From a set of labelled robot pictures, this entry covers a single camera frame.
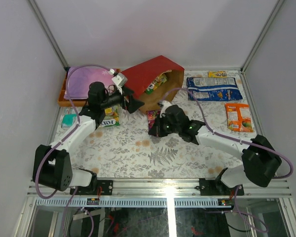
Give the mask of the orange snack packet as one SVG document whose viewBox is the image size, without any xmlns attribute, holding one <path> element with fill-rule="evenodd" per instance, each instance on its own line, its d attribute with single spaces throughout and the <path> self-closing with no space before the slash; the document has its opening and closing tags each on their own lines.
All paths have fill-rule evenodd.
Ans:
<svg viewBox="0 0 296 237">
<path fill-rule="evenodd" d="M 237 132 L 253 132 L 250 107 L 241 103 L 226 103 L 224 105 L 227 118 L 227 128 Z"/>
</svg>

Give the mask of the yellow M&M candy packet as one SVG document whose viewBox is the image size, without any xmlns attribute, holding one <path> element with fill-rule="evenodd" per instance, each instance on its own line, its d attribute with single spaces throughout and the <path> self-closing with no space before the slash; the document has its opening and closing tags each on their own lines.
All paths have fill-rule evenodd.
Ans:
<svg viewBox="0 0 296 237">
<path fill-rule="evenodd" d="M 226 71 L 209 71 L 208 77 L 210 77 L 210 78 L 226 78 L 227 72 Z"/>
</svg>

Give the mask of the green yellow snack packet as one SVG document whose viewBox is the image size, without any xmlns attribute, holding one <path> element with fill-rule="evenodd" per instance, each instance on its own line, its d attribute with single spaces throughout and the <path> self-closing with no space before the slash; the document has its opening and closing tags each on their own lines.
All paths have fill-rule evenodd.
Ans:
<svg viewBox="0 0 296 237">
<path fill-rule="evenodd" d="M 119 106 L 105 109 L 105 117 L 99 127 L 120 126 Z"/>
</svg>

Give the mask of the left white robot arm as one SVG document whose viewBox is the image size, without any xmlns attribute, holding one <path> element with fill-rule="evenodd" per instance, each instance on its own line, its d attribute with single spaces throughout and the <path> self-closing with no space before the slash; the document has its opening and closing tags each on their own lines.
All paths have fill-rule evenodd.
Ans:
<svg viewBox="0 0 296 237">
<path fill-rule="evenodd" d="M 82 189 L 88 195 L 97 192 L 96 173 L 81 168 L 74 170 L 71 154 L 103 122 L 107 108 L 120 105 L 132 114 L 142 107 L 144 102 L 136 99 L 133 93 L 123 86 L 121 89 L 115 87 L 110 94 L 103 83 L 90 84 L 87 102 L 78 113 L 76 123 L 57 141 L 36 149 L 33 180 L 38 194 L 40 185 L 62 192 L 68 188 Z"/>
</svg>

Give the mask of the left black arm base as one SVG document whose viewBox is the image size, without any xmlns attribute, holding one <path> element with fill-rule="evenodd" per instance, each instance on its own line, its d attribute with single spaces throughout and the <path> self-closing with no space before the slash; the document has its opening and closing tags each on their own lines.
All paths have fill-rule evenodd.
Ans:
<svg viewBox="0 0 296 237">
<path fill-rule="evenodd" d="M 90 170 L 77 169 L 73 171 L 70 182 L 70 194 L 80 196 L 111 196 L 113 180 L 99 180 L 97 174 Z"/>
</svg>

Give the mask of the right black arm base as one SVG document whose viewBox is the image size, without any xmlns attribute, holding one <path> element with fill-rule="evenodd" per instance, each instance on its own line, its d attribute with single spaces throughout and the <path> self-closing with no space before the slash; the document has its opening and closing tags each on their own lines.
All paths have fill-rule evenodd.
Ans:
<svg viewBox="0 0 296 237">
<path fill-rule="evenodd" d="M 244 195 L 243 184 L 247 180 L 243 168 L 224 168 L 216 178 L 199 178 L 194 187 L 202 196 L 233 196 Z"/>
</svg>

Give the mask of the teal red snack packet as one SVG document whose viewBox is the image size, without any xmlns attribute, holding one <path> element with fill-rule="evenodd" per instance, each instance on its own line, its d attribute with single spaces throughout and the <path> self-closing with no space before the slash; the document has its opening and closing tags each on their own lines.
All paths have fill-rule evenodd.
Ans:
<svg viewBox="0 0 296 237">
<path fill-rule="evenodd" d="M 77 113 L 72 107 L 64 110 L 64 115 L 61 121 L 61 128 L 69 128 L 77 122 Z"/>
</svg>

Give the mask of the red brown paper bag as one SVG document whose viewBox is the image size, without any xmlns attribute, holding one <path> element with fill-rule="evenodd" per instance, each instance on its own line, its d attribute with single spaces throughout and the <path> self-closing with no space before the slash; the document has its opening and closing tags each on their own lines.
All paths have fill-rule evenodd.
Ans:
<svg viewBox="0 0 296 237">
<path fill-rule="evenodd" d="M 126 86 L 134 91 L 133 96 L 144 102 L 139 108 L 147 111 L 159 110 L 160 100 L 172 101 L 176 96 L 174 88 L 183 85 L 185 69 L 165 56 L 157 56 L 136 66 L 123 70 Z"/>
</svg>

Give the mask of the blue Doritos chip bag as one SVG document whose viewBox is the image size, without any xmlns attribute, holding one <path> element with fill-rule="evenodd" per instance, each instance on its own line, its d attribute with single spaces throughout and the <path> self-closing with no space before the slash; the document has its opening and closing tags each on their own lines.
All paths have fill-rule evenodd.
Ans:
<svg viewBox="0 0 296 237">
<path fill-rule="evenodd" d="M 243 99 L 235 78 L 188 77 L 186 87 L 189 91 L 189 100 L 236 101 Z"/>
</svg>

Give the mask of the purple Fox's berries packet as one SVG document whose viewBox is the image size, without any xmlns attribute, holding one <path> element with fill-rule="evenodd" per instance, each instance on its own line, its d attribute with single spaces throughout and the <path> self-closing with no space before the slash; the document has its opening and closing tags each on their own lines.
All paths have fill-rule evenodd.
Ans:
<svg viewBox="0 0 296 237">
<path fill-rule="evenodd" d="M 148 129 L 151 130 L 156 118 L 160 115 L 160 110 L 146 111 L 148 119 Z"/>
</svg>

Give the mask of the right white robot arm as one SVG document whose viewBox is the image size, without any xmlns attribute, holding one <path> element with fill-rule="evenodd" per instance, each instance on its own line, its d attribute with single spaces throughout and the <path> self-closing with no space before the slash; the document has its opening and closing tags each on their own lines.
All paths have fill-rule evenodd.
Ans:
<svg viewBox="0 0 296 237">
<path fill-rule="evenodd" d="M 215 189 L 219 194 L 226 195 L 232 188 L 245 183 L 266 188 L 275 177 L 282 161 L 265 137 L 257 135 L 251 140 L 244 140 L 218 133 L 204 121 L 190 120 L 178 105 L 169 101 L 158 104 L 161 111 L 149 130 L 149 135 L 166 137 L 175 133 L 187 143 L 209 146 L 242 161 L 241 165 L 225 168 L 220 172 L 215 182 Z"/>
</svg>

